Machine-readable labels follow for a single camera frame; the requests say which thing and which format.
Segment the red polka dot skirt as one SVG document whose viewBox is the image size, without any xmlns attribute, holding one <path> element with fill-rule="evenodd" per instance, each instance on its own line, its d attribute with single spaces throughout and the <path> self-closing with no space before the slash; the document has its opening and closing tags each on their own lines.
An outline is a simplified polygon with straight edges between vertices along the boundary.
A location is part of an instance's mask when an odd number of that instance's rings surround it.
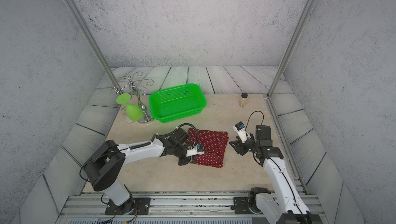
<svg viewBox="0 0 396 224">
<path fill-rule="evenodd" d="M 204 147 L 204 154 L 194 156 L 192 164 L 222 168 L 229 137 L 227 132 L 198 130 L 198 144 Z"/>
</svg>

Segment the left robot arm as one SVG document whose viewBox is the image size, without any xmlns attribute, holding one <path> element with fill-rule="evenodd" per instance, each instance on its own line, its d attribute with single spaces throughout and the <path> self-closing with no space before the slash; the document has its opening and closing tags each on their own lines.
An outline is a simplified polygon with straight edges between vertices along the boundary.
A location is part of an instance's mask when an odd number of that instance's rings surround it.
<svg viewBox="0 0 396 224">
<path fill-rule="evenodd" d="M 204 146 L 198 144 L 198 132 L 195 133 L 196 141 L 191 145 L 187 144 L 191 135 L 181 127 L 168 134 L 155 134 L 151 140 L 140 143 L 117 144 L 114 140 L 105 141 L 81 168 L 94 191 L 102 192 L 109 198 L 105 214 L 129 215 L 138 212 L 138 204 L 132 193 L 118 179 L 125 165 L 167 155 L 177 157 L 179 166 L 192 163 L 194 157 L 205 153 Z"/>
</svg>

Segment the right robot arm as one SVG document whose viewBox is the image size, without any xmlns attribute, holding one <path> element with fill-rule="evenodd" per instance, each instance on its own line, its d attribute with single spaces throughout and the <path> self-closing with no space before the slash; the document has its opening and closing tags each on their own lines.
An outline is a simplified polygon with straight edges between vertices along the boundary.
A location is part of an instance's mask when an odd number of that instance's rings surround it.
<svg viewBox="0 0 396 224">
<path fill-rule="evenodd" d="M 229 144 L 244 156 L 251 152 L 254 161 L 269 176 L 276 197 L 267 188 L 253 187 L 243 203 L 253 214 L 262 213 L 270 224 L 321 224 L 318 214 L 313 214 L 303 202 L 289 175 L 281 150 L 273 146 L 271 128 L 257 125 L 256 134 L 248 134 L 239 122 L 233 126 L 238 136 Z"/>
</svg>

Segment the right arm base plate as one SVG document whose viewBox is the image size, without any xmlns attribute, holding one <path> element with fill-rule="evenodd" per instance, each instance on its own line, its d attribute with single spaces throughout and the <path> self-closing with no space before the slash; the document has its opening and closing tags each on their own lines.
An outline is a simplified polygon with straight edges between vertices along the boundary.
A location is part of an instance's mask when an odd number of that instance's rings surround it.
<svg viewBox="0 0 396 224">
<path fill-rule="evenodd" d="M 262 215 L 272 211 L 267 203 L 264 203 L 261 198 L 257 199 L 256 197 L 234 197 L 231 210 L 234 210 L 237 215 Z"/>
</svg>

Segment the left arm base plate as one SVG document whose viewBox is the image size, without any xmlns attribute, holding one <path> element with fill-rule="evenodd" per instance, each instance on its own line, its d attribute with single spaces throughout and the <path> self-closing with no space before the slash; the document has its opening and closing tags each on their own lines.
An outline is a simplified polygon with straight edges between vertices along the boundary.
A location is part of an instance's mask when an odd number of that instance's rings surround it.
<svg viewBox="0 0 396 224">
<path fill-rule="evenodd" d="M 151 198 L 132 198 L 117 206 L 109 199 L 105 215 L 148 215 L 150 202 Z"/>
</svg>

